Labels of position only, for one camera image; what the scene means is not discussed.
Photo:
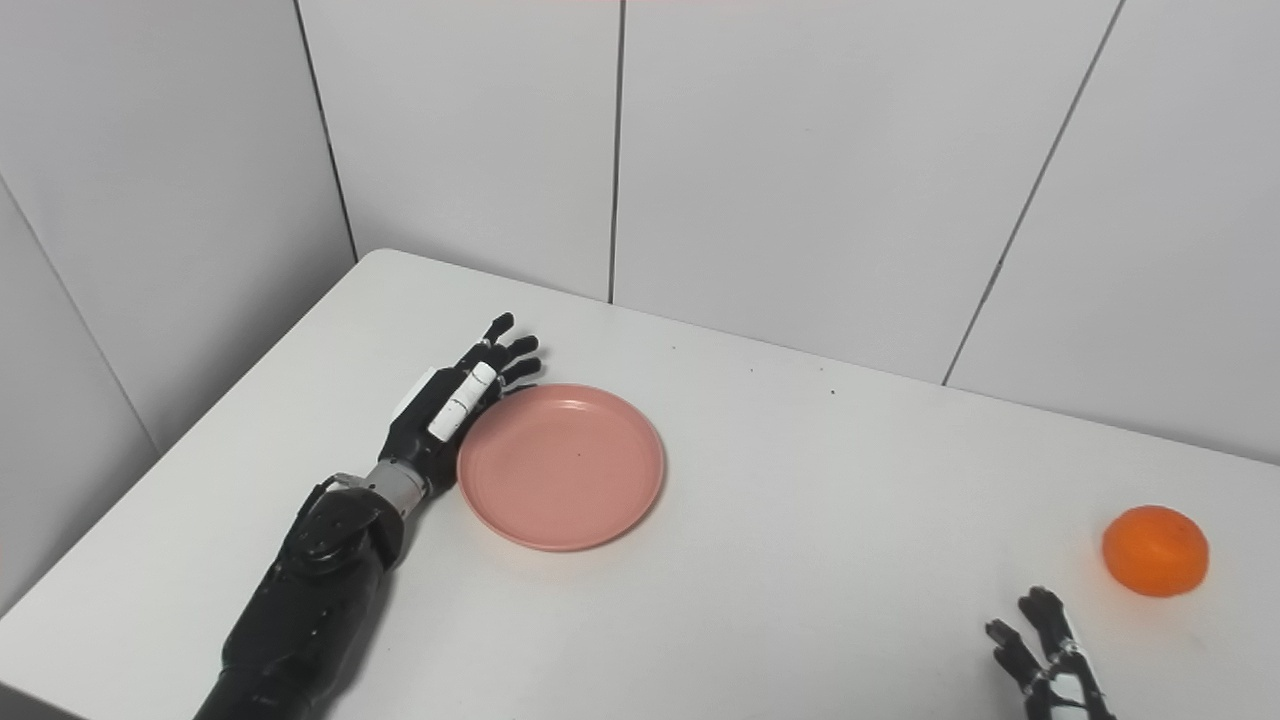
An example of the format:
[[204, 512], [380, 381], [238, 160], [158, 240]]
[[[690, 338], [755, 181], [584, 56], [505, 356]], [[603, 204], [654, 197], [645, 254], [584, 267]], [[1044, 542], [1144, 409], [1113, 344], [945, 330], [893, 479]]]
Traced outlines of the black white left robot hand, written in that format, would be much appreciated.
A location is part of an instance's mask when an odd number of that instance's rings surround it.
[[457, 456], [475, 421], [541, 370], [536, 336], [503, 340], [513, 327], [512, 313], [497, 316], [457, 363], [429, 372], [392, 420], [378, 461], [406, 470], [424, 497], [454, 486]]

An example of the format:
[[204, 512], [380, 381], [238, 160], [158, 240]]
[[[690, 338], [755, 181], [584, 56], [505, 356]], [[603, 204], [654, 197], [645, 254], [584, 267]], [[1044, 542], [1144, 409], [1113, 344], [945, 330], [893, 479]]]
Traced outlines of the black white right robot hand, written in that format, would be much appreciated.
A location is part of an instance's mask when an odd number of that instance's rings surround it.
[[1039, 639], [1038, 660], [1007, 623], [986, 624], [992, 656], [1018, 684], [1028, 719], [1114, 719], [1092, 664], [1068, 619], [1064, 602], [1043, 585], [1018, 600], [1021, 615]]

